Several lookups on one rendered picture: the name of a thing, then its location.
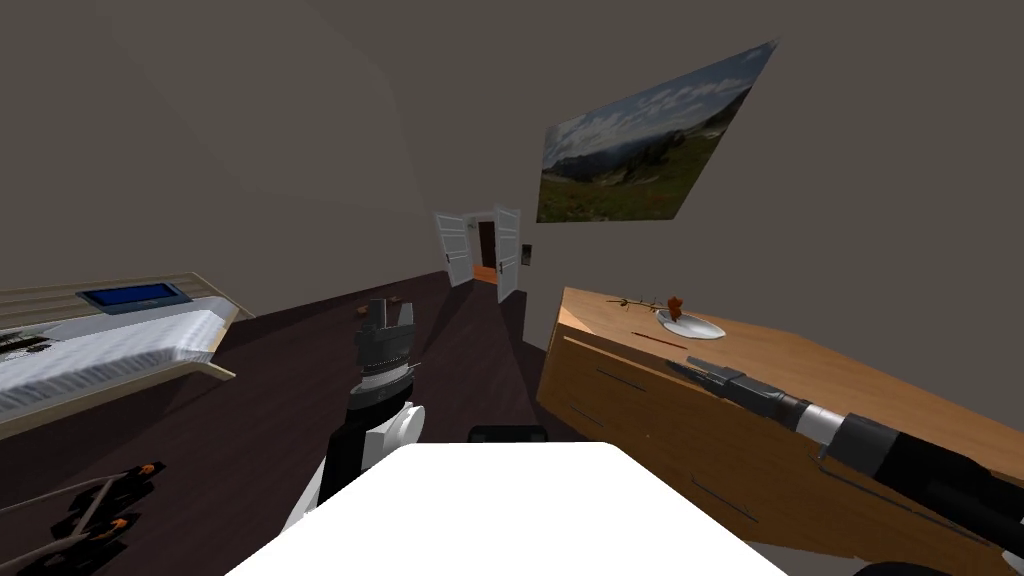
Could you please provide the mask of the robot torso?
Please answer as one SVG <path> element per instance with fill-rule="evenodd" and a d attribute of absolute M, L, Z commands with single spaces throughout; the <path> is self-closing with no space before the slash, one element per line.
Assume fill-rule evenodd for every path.
<path fill-rule="evenodd" d="M 613 445 L 401 447 L 227 576 L 785 576 Z"/>

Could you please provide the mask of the white door leaf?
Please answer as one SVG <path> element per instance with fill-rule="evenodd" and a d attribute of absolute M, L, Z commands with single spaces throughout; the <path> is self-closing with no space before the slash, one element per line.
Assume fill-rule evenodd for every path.
<path fill-rule="evenodd" d="M 472 281 L 474 265 L 465 219 L 442 212 L 436 212 L 434 216 L 451 286 L 457 287 Z"/>
<path fill-rule="evenodd" d="M 520 269 L 520 211 L 494 207 L 497 300 L 504 302 L 517 289 Z"/>

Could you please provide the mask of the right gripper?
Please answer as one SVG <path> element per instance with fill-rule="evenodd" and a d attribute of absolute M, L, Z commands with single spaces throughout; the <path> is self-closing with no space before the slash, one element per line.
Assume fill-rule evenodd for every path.
<path fill-rule="evenodd" d="M 687 357 L 687 363 L 700 370 L 673 361 L 668 361 L 666 366 L 719 398 L 790 430 L 797 428 L 799 420 L 810 407 L 807 400 L 788 395 L 731 367 L 719 366 L 693 356 Z"/>

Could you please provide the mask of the black and orange angular object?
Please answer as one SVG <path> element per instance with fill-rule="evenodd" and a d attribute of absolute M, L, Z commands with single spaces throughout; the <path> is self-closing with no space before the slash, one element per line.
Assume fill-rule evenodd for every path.
<path fill-rule="evenodd" d="M 125 533 L 140 518 L 129 509 L 153 490 L 152 480 L 163 472 L 161 461 L 119 474 L 90 479 L 0 509 L 0 517 L 75 494 L 68 517 L 52 525 L 52 541 L 0 563 L 0 576 L 93 576 L 126 549 Z"/>

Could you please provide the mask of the wooden dresser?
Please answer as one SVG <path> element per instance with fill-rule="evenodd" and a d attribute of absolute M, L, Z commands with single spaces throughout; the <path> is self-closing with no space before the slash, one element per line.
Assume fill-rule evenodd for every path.
<path fill-rule="evenodd" d="M 565 288 L 538 390 L 549 412 L 613 444 L 737 537 L 952 576 L 1016 576 L 999 547 L 834 461 L 779 424 L 666 366 L 726 365 L 838 414 L 856 413 L 971 457 L 1024 484 L 1024 433 L 800 336 L 720 320 L 687 340 L 639 306 Z M 631 334 L 676 342 L 679 349 Z"/>

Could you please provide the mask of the landscape picture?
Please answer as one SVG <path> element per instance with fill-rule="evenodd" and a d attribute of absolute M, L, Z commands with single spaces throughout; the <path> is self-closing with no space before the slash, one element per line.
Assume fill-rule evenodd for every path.
<path fill-rule="evenodd" d="M 779 43 L 547 128 L 537 221 L 674 219 Z"/>

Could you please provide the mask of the brown dry twig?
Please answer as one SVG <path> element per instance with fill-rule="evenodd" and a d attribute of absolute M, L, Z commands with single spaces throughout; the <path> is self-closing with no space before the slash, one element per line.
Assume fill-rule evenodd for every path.
<path fill-rule="evenodd" d="M 682 311 L 683 300 L 676 296 L 670 297 L 665 303 L 659 303 L 657 300 L 651 300 L 651 301 L 646 301 L 644 299 L 631 300 L 628 298 L 608 300 L 608 303 L 617 304 L 623 308 L 629 308 L 630 306 L 639 306 L 646 308 L 652 313 L 657 313 L 659 311 L 665 310 L 672 321 L 678 320 L 683 315 Z"/>

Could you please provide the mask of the white plate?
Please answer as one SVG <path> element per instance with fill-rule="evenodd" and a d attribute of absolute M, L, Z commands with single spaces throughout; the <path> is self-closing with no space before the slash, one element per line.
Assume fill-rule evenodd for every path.
<path fill-rule="evenodd" d="M 655 313 L 658 323 L 669 332 L 694 340 L 717 340 L 726 336 L 719 326 L 690 314 L 680 313 L 674 317 L 670 310 L 662 308 Z"/>

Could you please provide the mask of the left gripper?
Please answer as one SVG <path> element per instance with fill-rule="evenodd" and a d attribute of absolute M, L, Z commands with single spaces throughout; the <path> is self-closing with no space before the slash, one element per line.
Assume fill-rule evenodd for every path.
<path fill-rule="evenodd" d="M 367 304 L 367 324 L 355 334 L 356 364 L 362 370 L 388 370 L 407 363 L 415 341 L 414 306 L 402 302 L 395 326 L 388 326 L 388 300 Z"/>

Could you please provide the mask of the bed with white cover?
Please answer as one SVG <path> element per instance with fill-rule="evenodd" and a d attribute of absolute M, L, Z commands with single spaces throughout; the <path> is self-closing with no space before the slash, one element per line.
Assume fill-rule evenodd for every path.
<path fill-rule="evenodd" d="M 253 316 L 194 272 L 0 290 L 0 440 L 191 373 L 228 380 L 213 356 Z"/>

